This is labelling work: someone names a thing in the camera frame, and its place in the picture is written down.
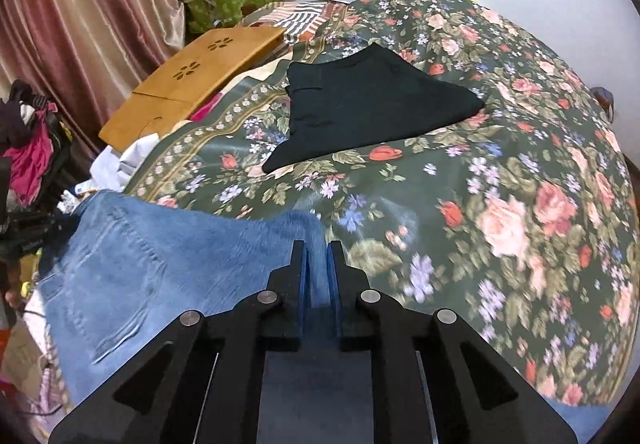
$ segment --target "floral bedspread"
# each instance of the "floral bedspread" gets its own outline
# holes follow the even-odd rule
[[[628,172],[598,104],[551,49],[468,0],[356,0],[293,59],[327,62],[372,42],[468,87],[484,110],[265,175],[289,129],[281,60],[162,141],[127,191],[236,218],[314,212],[372,287],[411,309],[456,310],[542,395],[609,402],[640,274]]]

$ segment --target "satin curtain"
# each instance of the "satin curtain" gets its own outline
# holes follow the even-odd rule
[[[0,0],[0,96],[21,78],[54,98],[88,167],[98,132],[183,46],[177,0]]]

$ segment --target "white cloth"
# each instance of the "white cloth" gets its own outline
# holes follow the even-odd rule
[[[25,306],[24,322],[31,333],[31,337],[38,345],[43,355],[47,353],[47,343],[45,338],[47,321],[44,317],[44,303],[39,290],[34,290]]]
[[[122,191],[158,142],[158,134],[147,135],[139,138],[122,155],[107,146],[91,164],[91,177],[101,189]]]
[[[27,103],[20,103],[20,116],[22,117],[22,122],[27,126],[33,119],[33,115],[36,113],[36,109]]]

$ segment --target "folded black shirt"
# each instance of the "folded black shirt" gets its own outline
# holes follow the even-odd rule
[[[296,162],[426,134],[477,114],[484,103],[467,88],[439,81],[373,43],[347,58],[287,69],[289,139],[262,165]]]

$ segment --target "striped cloth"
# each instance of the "striped cloth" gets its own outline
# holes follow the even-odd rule
[[[273,2],[252,12],[238,26],[271,26],[285,29],[283,43],[271,54],[269,60],[283,56],[299,42],[313,39],[318,28],[334,14],[344,10],[347,4],[335,0],[315,2]]]

